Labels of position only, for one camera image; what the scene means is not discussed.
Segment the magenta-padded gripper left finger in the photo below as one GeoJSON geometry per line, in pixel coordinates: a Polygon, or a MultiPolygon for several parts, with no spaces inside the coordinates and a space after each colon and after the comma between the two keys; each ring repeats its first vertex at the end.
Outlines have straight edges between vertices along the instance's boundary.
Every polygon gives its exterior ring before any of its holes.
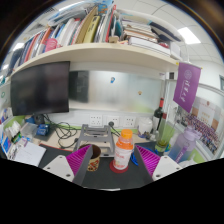
{"type": "Polygon", "coordinates": [[[92,146],[87,145],[68,156],[57,156],[44,170],[81,186],[92,155],[92,146]]]}

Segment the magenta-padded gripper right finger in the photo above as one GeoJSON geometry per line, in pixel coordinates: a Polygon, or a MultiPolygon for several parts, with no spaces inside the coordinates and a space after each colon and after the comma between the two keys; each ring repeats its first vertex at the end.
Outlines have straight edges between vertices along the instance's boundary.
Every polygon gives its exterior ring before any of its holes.
{"type": "Polygon", "coordinates": [[[138,163],[138,170],[144,182],[160,180],[182,169],[169,156],[159,156],[148,149],[136,145],[134,156],[138,163]]]}

